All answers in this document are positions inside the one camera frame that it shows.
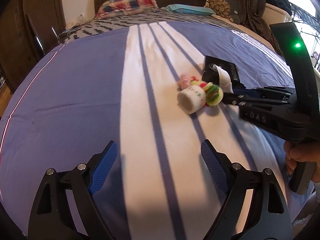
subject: window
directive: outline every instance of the window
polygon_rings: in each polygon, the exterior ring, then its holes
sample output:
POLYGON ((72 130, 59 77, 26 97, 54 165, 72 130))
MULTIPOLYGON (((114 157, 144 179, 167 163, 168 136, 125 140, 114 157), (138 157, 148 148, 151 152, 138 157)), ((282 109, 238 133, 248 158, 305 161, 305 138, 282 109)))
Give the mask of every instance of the window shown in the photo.
MULTIPOLYGON (((316 9, 310 0, 289 0, 289 2, 297 5, 313 17, 316 17, 316 9)), ((297 16, 295 16, 293 20, 300 21, 297 16)), ((320 52, 320 39, 315 37, 320 37, 319 33, 308 24, 299 22, 295 22, 295 24, 301 34, 301 37, 307 47, 309 54, 312 55, 314 51, 320 52)))

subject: pink yarn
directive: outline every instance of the pink yarn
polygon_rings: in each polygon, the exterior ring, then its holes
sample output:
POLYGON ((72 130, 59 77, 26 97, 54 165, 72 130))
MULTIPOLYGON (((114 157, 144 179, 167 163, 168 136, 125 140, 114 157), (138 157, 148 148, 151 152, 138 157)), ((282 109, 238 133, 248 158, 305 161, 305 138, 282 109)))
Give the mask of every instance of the pink yarn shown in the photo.
POLYGON ((180 75, 180 81, 178 81, 178 86, 181 90, 190 87, 190 76, 186 73, 180 75))

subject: teal pillow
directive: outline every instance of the teal pillow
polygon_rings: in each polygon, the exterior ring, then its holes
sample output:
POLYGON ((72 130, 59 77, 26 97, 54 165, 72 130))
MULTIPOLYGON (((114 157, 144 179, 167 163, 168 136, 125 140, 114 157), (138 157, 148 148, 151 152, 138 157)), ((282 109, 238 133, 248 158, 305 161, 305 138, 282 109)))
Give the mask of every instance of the teal pillow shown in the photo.
POLYGON ((214 10, 206 7, 199 6, 191 6, 184 4, 171 4, 167 7, 162 7, 162 9, 167 10, 168 12, 174 13, 186 13, 186 14, 194 14, 194 15, 208 15, 216 14, 214 10))

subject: pillow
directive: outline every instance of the pillow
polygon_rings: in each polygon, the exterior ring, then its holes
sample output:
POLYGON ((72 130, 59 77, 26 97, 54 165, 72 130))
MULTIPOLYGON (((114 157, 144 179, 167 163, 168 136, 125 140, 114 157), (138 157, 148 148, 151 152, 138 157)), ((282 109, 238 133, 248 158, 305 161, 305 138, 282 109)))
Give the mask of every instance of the pillow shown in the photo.
POLYGON ((217 15, 228 19, 235 24, 241 24, 238 15, 237 0, 210 0, 210 8, 213 9, 217 15))
POLYGON ((210 8, 210 2, 211 2, 211 0, 205 0, 205 5, 204 5, 204 7, 210 8))
POLYGON ((159 11, 159 7, 156 0, 109 0, 100 6, 94 19, 157 11, 159 11))
POLYGON ((183 5, 183 4, 171 4, 167 7, 162 7, 162 9, 167 10, 168 12, 174 13, 186 13, 194 15, 209 15, 216 14, 211 8, 183 5))

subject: patterned cushion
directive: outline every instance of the patterned cushion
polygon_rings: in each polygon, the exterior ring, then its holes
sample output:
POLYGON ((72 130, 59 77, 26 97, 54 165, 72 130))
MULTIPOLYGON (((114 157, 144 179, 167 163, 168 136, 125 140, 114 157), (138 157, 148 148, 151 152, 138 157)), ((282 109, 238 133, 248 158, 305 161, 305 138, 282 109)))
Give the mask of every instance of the patterned cushion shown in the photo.
POLYGON ((205 7, 213 9, 217 15, 235 24, 241 24, 237 0, 206 0, 205 7))
POLYGON ((156 0, 109 0, 100 6, 94 19, 105 19, 151 11, 159 11, 156 0))

